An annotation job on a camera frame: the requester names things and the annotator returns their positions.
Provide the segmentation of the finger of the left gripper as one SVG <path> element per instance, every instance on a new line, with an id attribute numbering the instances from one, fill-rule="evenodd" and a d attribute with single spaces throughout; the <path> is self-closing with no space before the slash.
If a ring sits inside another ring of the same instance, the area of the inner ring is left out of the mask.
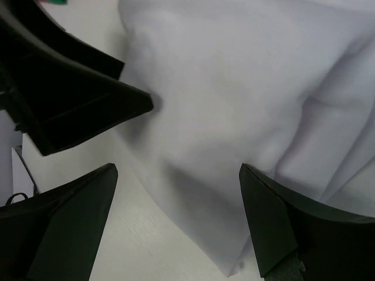
<path id="1" fill-rule="evenodd" d="M 148 93 L 62 56 L 30 34 L 1 31 L 1 108 L 44 156 L 153 107 Z"/>
<path id="2" fill-rule="evenodd" d="M 119 79 L 124 63 L 66 32 L 36 1 L 1 1 L 43 43 L 86 67 Z"/>

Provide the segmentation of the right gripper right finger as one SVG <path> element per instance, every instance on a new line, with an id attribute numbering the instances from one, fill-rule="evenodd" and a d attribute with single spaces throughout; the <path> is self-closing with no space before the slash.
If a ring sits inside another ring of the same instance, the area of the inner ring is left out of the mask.
<path id="1" fill-rule="evenodd" d="M 374 218 L 324 205 L 247 164 L 239 179 L 263 279 L 374 279 Z"/>

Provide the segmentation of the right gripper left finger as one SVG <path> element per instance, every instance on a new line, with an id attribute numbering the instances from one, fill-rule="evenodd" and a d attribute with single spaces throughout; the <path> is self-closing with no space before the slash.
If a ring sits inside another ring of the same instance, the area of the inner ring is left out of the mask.
<path id="1" fill-rule="evenodd" d="M 1 207 L 1 280 L 89 280 L 117 185 L 108 163 Z"/>

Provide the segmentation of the white t shirt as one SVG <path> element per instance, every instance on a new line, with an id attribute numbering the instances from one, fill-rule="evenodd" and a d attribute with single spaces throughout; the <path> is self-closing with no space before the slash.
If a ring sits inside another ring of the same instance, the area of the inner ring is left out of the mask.
<path id="1" fill-rule="evenodd" d="M 121 81 L 154 109 L 121 129 L 163 212 L 235 275 L 250 254 L 238 173 L 374 215 L 373 1 L 120 1 Z"/>

